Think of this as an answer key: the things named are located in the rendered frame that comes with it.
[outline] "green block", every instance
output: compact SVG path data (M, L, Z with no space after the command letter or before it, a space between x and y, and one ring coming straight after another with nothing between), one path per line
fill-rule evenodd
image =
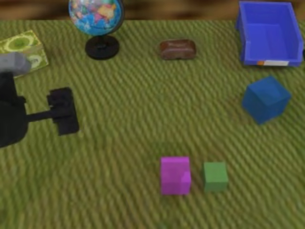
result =
M203 164L202 173L205 192L226 190L228 174L224 162L206 162Z
M46 67L49 61L42 42L30 30L0 41L0 53L21 52L31 62L31 72Z

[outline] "tissue box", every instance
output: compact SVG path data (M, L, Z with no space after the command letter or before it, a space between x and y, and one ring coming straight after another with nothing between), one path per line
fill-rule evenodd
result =
M32 64L30 72L49 64L42 43L32 30L0 41L0 53L10 52L21 52L25 54Z

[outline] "black globe base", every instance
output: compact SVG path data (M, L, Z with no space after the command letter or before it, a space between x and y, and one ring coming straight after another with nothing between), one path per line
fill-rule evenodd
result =
M120 44L112 36L94 36L86 42L85 51L94 60L107 60L118 54Z

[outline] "purple block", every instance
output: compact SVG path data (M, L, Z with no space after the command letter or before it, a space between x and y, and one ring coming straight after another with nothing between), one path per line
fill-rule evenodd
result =
M189 194L192 179L188 156L162 157L160 173L163 195Z

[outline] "blue cube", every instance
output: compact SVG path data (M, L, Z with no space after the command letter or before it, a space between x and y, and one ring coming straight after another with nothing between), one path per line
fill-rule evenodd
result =
M258 124L263 124L281 115L290 98L289 91L269 76L247 86L242 106Z

